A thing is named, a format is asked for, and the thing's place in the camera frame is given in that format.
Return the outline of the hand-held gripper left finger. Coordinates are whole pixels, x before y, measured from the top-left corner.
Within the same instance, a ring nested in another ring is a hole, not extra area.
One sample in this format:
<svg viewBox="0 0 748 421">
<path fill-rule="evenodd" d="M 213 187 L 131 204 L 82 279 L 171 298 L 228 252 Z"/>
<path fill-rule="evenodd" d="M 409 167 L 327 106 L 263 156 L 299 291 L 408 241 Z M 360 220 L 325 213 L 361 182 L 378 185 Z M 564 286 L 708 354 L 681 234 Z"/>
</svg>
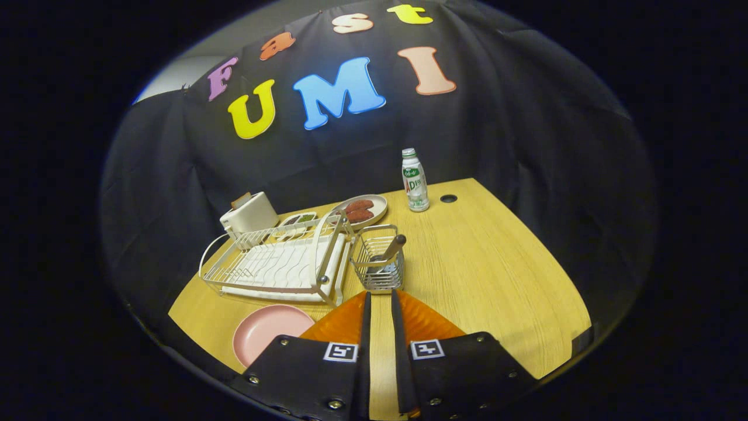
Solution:
<svg viewBox="0 0 748 421">
<path fill-rule="evenodd" d="M 366 420 L 371 293 L 361 292 L 297 336 L 275 334 L 229 386 L 301 420 Z"/>
</svg>

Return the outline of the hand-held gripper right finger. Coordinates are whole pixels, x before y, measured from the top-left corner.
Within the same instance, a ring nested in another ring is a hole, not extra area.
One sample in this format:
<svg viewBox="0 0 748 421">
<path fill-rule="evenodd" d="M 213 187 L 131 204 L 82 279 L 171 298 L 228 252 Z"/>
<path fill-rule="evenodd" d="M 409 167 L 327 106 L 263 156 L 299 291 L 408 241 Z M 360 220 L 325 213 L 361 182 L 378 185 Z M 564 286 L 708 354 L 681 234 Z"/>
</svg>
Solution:
<svg viewBox="0 0 748 421">
<path fill-rule="evenodd" d="M 491 333 L 465 333 L 404 291 L 393 291 L 391 314 L 398 405 L 409 420 L 496 420 L 539 383 Z"/>
</svg>

